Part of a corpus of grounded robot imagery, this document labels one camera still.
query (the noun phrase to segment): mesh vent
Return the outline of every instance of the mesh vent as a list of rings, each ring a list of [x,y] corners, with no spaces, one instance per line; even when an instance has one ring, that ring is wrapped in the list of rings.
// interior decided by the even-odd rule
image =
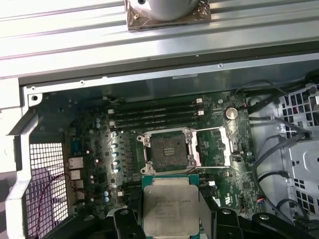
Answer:
[[[304,180],[299,180],[299,179],[295,178],[294,181],[295,181],[296,187],[306,189]]]
[[[307,211],[310,211],[315,214],[316,210],[315,210],[314,198],[298,190],[296,190],[296,194],[297,194],[297,201],[299,205],[301,205]]]
[[[309,86],[300,91],[281,98],[280,109],[284,120],[294,123],[299,127],[319,125],[319,103],[318,87]],[[287,138],[292,137],[295,132],[286,127]]]
[[[26,191],[26,213],[28,235],[35,236],[41,193],[54,177],[64,173],[62,144],[31,144],[30,160],[32,181]],[[40,238],[68,216],[64,176],[54,180],[43,193],[40,213],[38,230]]]

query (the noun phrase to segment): cable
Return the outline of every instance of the cable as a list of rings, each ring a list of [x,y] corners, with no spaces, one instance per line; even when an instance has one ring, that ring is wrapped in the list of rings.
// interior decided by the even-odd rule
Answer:
[[[301,210],[301,212],[303,213],[303,216],[304,216],[305,218],[308,218],[308,214],[307,214],[306,210],[305,210],[298,202],[296,202],[295,200],[289,199],[289,198],[285,198],[285,199],[281,200],[281,201],[277,204],[276,208],[277,208],[278,210],[280,210],[281,207],[283,206],[283,204],[285,204],[285,203],[287,203],[287,202],[291,202],[291,203],[293,203],[295,206],[299,207],[300,210]]]
[[[266,121],[266,120],[277,120],[280,123],[283,123],[285,126],[291,128],[292,130],[296,131],[297,133],[309,133],[308,130],[305,130],[304,128],[300,128],[293,123],[289,123],[281,118],[278,117],[249,117],[249,120],[252,121]]]
[[[38,210],[38,220],[37,220],[36,228],[35,228],[35,232],[36,232],[35,236],[36,236],[36,237],[37,237],[37,236],[39,235],[39,233],[40,233],[41,203],[42,203],[43,195],[44,195],[45,191],[47,190],[47,188],[51,185],[51,183],[52,183],[53,181],[55,181],[57,178],[62,177],[62,176],[64,176],[64,175],[66,175],[66,176],[68,176],[68,177],[70,178],[70,176],[69,176],[68,174],[66,174],[66,173],[62,173],[62,174],[59,174],[59,175],[53,177],[53,178],[48,182],[48,184],[44,187],[44,189],[42,190],[42,192],[41,192],[41,194],[40,194],[40,200],[39,200],[39,204],[38,204],[38,208],[37,208],[37,210]]]
[[[286,172],[286,171],[274,171],[274,172],[266,173],[266,174],[264,174],[263,176],[261,176],[261,177],[258,179],[258,182],[261,182],[261,181],[263,181],[265,178],[267,178],[267,177],[269,177],[269,176],[272,176],[272,175],[280,175],[280,176],[282,176],[283,178],[290,178],[289,175],[288,175],[288,172]]]
[[[272,138],[279,138],[279,137],[281,137],[281,136],[280,136],[279,134],[276,134],[276,135],[272,135],[272,136],[269,136],[268,138],[266,138],[266,139],[261,143],[260,149],[259,149],[259,151],[257,152],[256,158],[259,158],[260,153],[262,152],[262,150],[263,150],[265,144],[266,144],[270,139],[272,139]]]
[[[265,197],[265,200],[268,201],[268,203],[270,204],[270,206],[280,215],[282,215],[286,220],[288,220],[289,222],[291,222],[291,220],[285,215],[283,214],[280,210],[278,210],[276,208],[276,206],[269,200],[269,198],[265,195],[263,189],[261,188],[259,181],[258,181],[258,174],[257,174],[257,168],[259,167],[260,164],[262,164],[270,155],[272,155],[274,152],[276,152],[278,149],[285,147],[287,145],[290,145],[302,138],[304,138],[305,135],[304,134],[297,134],[289,139],[286,139],[280,143],[278,143],[277,145],[275,145],[274,147],[270,148],[269,150],[267,150],[260,158],[259,160],[254,164],[254,166],[252,167],[252,176],[253,176],[253,180],[256,184],[256,186],[258,187],[259,191],[261,192],[261,194]]]
[[[284,91],[283,89],[279,88],[278,86],[276,86],[274,83],[272,83],[271,81],[268,81],[268,80],[257,80],[257,81],[251,81],[251,82],[248,82],[244,85],[242,85],[240,88],[238,88],[236,91],[235,91],[235,95],[238,94],[238,92],[240,92],[241,90],[243,90],[244,88],[246,88],[247,86],[250,86],[250,85],[254,85],[256,83],[261,83],[261,82],[265,82],[271,86],[273,86],[275,89],[277,89],[278,91],[280,91],[281,93],[283,93],[284,95],[288,95],[288,92]]]
[[[295,82],[290,84],[289,86],[285,87],[285,92],[292,93],[294,91],[300,90],[305,87],[306,84],[317,83],[316,79],[313,79],[309,73],[306,75],[306,77],[302,77],[300,79],[294,80]],[[257,104],[250,106],[248,108],[248,114],[251,115],[254,112],[257,112],[261,110],[262,108],[266,107],[270,103],[274,102],[278,98],[284,96],[285,94],[282,92],[275,93],[273,95],[268,96],[267,98],[263,99],[262,101],[258,102]]]

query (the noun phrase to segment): gray metal panel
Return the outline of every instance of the gray metal panel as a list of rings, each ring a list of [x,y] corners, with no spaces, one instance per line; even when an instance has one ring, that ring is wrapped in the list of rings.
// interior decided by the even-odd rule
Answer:
[[[211,24],[128,32],[123,0],[2,1],[0,78],[319,39],[319,0],[211,9]]]

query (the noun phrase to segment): capacitor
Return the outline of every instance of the capacitor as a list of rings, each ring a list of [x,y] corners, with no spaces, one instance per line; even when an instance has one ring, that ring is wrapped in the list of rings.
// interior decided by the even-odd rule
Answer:
[[[115,168],[115,169],[113,169],[113,172],[118,173],[120,170],[121,170],[120,168]]]
[[[111,148],[117,148],[119,145],[117,143],[112,143]]]
[[[120,163],[120,162],[119,162],[118,160],[113,161],[113,165],[114,165],[114,166],[119,165],[119,163]]]
[[[115,158],[115,157],[117,157],[117,156],[119,156],[119,153],[118,153],[118,152],[113,152],[113,153],[112,153],[112,157],[113,157],[113,158]]]
[[[233,107],[229,107],[225,111],[225,116],[228,120],[235,120],[238,117],[238,111]]]

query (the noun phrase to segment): ram slot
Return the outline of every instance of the ram slot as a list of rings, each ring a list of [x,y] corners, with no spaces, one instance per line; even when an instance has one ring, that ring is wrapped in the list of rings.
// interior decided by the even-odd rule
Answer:
[[[163,119],[163,120],[157,120],[152,122],[143,122],[143,123],[136,123],[136,124],[128,124],[128,125],[122,125],[119,128],[115,128],[113,130],[133,130],[133,129],[144,129],[144,128],[158,128],[158,127],[165,127],[170,125],[191,125],[192,123],[200,121],[199,116],[192,116],[192,117],[186,117],[186,118],[180,118],[180,119]]]
[[[142,116],[142,117],[134,117],[130,119],[116,119],[116,125],[128,124],[128,123],[136,123],[136,122],[144,122],[144,121],[151,121],[151,120],[159,120],[159,119],[173,119],[177,117],[186,117],[186,116],[194,116],[197,115],[198,111],[188,111],[188,112],[162,112],[161,114],[154,114],[149,116]]]

